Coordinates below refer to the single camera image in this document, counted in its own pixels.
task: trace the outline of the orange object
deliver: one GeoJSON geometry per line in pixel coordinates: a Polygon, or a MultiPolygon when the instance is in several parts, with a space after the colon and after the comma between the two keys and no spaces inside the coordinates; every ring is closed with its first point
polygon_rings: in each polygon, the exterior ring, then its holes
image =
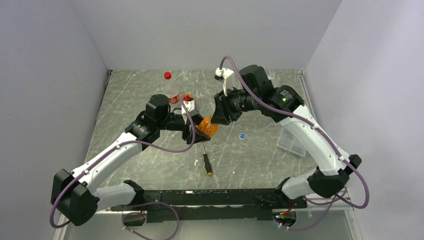
{"type": "Polygon", "coordinates": [[[199,129],[202,133],[208,135],[210,138],[215,135],[219,127],[218,124],[211,123],[211,118],[212,116],[203,119],[197,127],[197,129],[199,129]]]}

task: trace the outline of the screwdriver handle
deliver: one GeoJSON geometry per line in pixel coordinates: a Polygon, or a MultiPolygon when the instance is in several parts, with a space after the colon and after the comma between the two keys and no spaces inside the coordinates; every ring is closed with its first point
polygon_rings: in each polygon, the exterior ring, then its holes
{"type": "Polygon", "coordinates": [[[209,162],[208,154],[205,152],[203,153],[203,162],[204,162],[204,169],[206,170],[207,175],[212,175],[212,166],[209,162]]]}

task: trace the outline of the screwdriver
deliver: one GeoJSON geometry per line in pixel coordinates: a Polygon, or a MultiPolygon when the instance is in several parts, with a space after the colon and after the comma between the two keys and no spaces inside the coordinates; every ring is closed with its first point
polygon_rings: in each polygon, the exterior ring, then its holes
{"type": "Polygon", "coordinates": [[[204,161],[204,169],[206,170],[207,175],[212,175],[212,166],[209,162],[208,154],[205,150],[205,144],[202,142],[201,145],[203,146],[203,161],[204,161]]]}

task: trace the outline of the transparent plastic box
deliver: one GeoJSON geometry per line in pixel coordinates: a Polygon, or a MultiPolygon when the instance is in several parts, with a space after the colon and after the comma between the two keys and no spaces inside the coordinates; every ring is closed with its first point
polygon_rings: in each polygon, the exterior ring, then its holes
{"type": "Polygon", "coordinates": [[[308,152],[299,140],[284,127],[282,128],[281,135],[278,138],[277,146],[299,157],[306,156],[306,153],[308,152]]]}

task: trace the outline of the white clamp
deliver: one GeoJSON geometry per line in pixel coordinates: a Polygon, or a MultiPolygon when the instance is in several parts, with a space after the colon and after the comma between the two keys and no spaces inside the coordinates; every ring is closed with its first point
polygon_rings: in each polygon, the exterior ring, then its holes
{"type": "Polygon", "coordinates": [[[232,90],[234,87],[234,71],[228,68],[217,68],[215,70],[215,75],[223,77],[223,81],[221,81],[223,83],[222,89],[224,90],[224,95],[227,96],[227,90],[232,90]]]}
{"type": "Polygon", "coordinates": [[[218,77],[222,77],[224,74],[224,69],[220,69],[219,67],[215,70],[215,75],[218,77]]]}
{"type": "Polygon", "coordinates": [[[184,104],[185,108],[188,110],[188,112],[186,112],[186,110],[184,109],[184,107],[181,108],[181,115],[182,115],[182,119],[184,119],[184,122],[187,123],[187,115],[190,114],[190,116],[194,116],[196,114],[198,114],[198,111],[196,110],[196,102],[195,100],[191,100],[191,101],[182,101],[182,104],[184,104]]]}

